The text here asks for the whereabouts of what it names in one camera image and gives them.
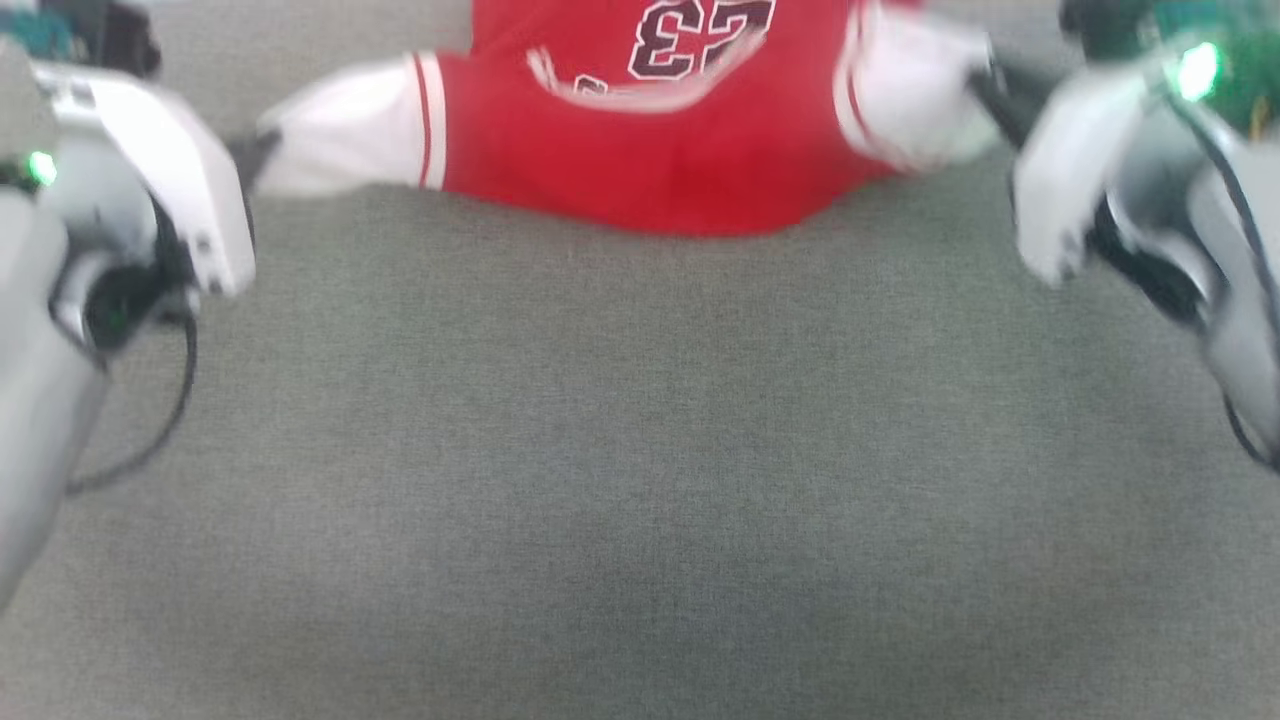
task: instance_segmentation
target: jersey sleeve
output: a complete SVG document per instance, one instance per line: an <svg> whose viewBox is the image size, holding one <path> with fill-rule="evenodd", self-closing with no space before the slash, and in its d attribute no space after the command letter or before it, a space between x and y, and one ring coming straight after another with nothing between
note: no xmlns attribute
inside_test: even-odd
<svg viewBox="0 0 1280 720"><path fill-rule="evenodd" d="M989 61L982 31L901 4L859 3L836 68L840 129L860 155L902 172L975 158L998 138L966 88Z"/></svg>
<svg viewBox="0 0 1280 720"><path fill-rule="evenodd" d="M257 191L325 197L369 184L439 190L447 160L444 83L433 54L348 68L268 111L280 146Z"/></svg>

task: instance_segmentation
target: gray fabric surface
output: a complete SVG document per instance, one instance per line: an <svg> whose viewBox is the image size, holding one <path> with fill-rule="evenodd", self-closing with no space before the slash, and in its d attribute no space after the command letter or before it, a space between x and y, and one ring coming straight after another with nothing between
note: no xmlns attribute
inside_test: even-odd
<svg viewBox="0 0 1280 720"><path fill-rule="evenodd" d="M1062 55L1047 0L947 8ZM230 129L468 20L219 0L159 29ZM260 204L174 447L68 506L0 621L0 717L1280 716L1280 483L1134 292L1023 272L1007 167L716 245ZM147 439L179 363L138 347L87 465Z"/></svg>

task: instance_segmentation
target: printed number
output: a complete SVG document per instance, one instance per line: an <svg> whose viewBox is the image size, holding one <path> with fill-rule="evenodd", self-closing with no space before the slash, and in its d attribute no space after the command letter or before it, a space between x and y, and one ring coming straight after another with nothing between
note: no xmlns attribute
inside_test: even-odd
<svg viewBox="0 0 1280 720"><path fill-rule="evenodd" d="M678 79L703 72L746 29L767 31L774 0L716 0L710 24L699 0L663 0L649 6L636 27L631 74L643 79ZM695 53L681 53L681 41Z"/></svg>

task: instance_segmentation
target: black cable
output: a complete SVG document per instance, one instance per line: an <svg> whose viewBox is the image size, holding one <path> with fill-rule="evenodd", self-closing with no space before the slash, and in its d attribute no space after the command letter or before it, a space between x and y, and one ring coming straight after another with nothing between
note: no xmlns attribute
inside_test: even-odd
<svg viewBox="0 0 1280 720"><path fill-rule="evenodd" d="M169 420L165 423L164 429L160 430L160 434L146 450L138 452L124 462L101 473L95 473L73 480L67 487L68 497L79 497L86 493L100 492L115 487L122 480L136 475L138 471L150 465L160 451L169 445L169 441L173 439L174 432L177 432L178 425L182 424L182 419L187 414L187 405L191 402L191 395L196 387L196 359L200 355L200 336L196 329L196 319L189 315L183 318L182 328L187 336L187 365L182 378L182 392L178 396L178 402L174 406L173 413L169 415Z"/></svg>

